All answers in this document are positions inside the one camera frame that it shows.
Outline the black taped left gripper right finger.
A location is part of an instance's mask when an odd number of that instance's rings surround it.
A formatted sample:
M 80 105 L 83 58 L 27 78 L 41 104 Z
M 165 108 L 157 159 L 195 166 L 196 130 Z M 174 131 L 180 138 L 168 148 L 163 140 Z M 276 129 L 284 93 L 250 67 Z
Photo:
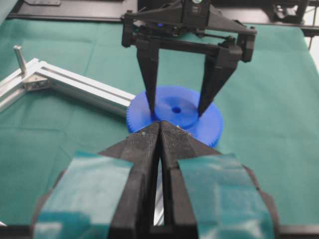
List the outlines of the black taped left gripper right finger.
M 174 239 L 277 239 L 272 197 L 234 154 L 160 123 L 165 223 Z

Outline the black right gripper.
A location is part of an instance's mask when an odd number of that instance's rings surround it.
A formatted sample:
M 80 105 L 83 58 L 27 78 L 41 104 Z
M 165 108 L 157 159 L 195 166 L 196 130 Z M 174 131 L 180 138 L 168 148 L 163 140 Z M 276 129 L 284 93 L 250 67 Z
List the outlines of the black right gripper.
M 252 59 L 257 31 L 247 28 L 237 20 L 222 15 L 210 0 L 175 0 L 160 8 L 139 12 L 128 11 L 124 15 L 122 45 L 133 43 L 134 22 L 140 22 L 145 35 L 180 36 L 192 33 L 197 37 L 213 37 L 205 30 L 237 33 L 239 47 L 220 47 L 216 55 L 205 55 L 204 76 L 201 86 L 198 115 L 201 116 L 217 93 L 237 68 L 238 61 Z M 136 40 L 137 59 L 151 114 L 155 111 L 156 85 L 159 65 L 160 41 L 155 38 Z

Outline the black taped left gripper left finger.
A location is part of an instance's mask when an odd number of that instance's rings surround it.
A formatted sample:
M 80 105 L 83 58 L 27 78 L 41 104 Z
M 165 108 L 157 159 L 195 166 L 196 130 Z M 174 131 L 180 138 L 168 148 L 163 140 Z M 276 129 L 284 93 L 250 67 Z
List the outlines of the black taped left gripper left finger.
M 36 218 L 35 239 L 142 239 L 152 225 L 157 122 L 98 154 L 77 152 Z

